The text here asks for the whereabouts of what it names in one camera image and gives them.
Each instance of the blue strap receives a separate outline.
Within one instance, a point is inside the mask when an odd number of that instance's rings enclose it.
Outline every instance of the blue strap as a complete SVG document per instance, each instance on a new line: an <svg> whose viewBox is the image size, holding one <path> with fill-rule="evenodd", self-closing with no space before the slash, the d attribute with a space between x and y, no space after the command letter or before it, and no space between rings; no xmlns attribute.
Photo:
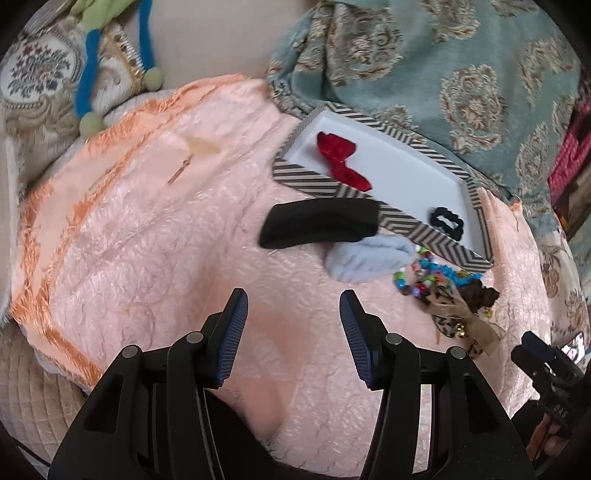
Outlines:
<svg viewBox="0 0 591 480"><path fill-rule="evenodd" d="M82 71L82 77L74 99L74 110L78 118L82 118L92 111L90 98L92 97L92 87L95 84L99 70L99 40L99 29L88 32L86 36L86 65Z"/></svg>
<svg viewBox="0 0 591 480"><path fill-rule="evenodd" d="M155 66L154 53L150 43L150 12L152 10L152 0L142 0L139 3L139 52L142 55L144 69L147 72Z"/></svg>

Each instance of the red velvet hair bow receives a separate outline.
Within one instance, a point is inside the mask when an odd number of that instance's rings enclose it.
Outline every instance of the red velvet hair bow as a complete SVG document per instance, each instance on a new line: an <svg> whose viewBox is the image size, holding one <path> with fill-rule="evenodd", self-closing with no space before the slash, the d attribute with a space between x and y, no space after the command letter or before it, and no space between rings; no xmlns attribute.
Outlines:
<svg viewBox="0 0 591 480"><path fill-rule="evenodd" d="M318 150L328 161L330 174L335 180L362 192L371 190L368 179L345 164L345 160L353 155L357 149L353 142L338 135L325 134L324 132L318 132L316 142Z"/></svg>

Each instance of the green plush toy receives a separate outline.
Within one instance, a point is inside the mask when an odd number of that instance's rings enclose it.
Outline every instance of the green plush toy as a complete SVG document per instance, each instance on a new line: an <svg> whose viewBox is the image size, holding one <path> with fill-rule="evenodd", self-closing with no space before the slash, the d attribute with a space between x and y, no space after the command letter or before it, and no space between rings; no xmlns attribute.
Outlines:
<svg viewBox="0 0 591 480"><path fill-rule="evenodd" d="M86 36L86 65L80 78L80 85L74 100L74 109L80 118L80 134L84 138L96 135L105 129L103 119L92 111L90 103L92 86L99 67L100 31L111 20L120 16L135 0L77 0L72 6L72 15L82 14L82 27ZM162 69L154 64L154 54L150 43L148 20L152 10L152 0L139 2L139 52L144 62L144 86L150 92L158 90L164 81Z"/></svg>

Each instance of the quilted pink bedspread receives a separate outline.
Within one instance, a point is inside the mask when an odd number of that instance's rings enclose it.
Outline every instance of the quilted pink bedspread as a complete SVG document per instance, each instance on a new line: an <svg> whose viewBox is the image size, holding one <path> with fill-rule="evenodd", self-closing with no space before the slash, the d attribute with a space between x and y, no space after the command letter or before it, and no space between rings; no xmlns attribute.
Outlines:
<svg viewBox="0 0 591 480"><path fill-rule="evenodd" d="M306 198L270 173L296 123L267 101L262 81L242 76L198 81L127 115L25 206L12 309L36 349L91 387L125 345L171 345L242 287L248 321L219 395L277 459L359 475L380 393L359 380L340 324L339 294L351 286L326 274L322 245L256 244L274 204ZM548 303L520 205L480 193L496 257L485 280L501 292L493 320L508 335L477 364L512 413L532 389L509 352L526 330L549 339ZM439 338L391 278L355 291L415 345L456 343ZM417 469L426 466L429 409L426 394Z"/></svg>

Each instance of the black scrunchie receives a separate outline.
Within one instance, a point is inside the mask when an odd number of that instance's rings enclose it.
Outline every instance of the black scrunchie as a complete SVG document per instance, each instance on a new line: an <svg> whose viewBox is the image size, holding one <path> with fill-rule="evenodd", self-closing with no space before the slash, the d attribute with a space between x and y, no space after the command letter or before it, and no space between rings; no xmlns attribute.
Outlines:
<svg viewBox="0 0 591 480"><path fill-rule="evenodd" d="M445 221L441 220L441 217L456 225L455 228L451 228ZM437 207L434 209L429 217L429 223L433 228L445 233L456 242L459 242L464 234L464 221L445 207Z"/></svg>

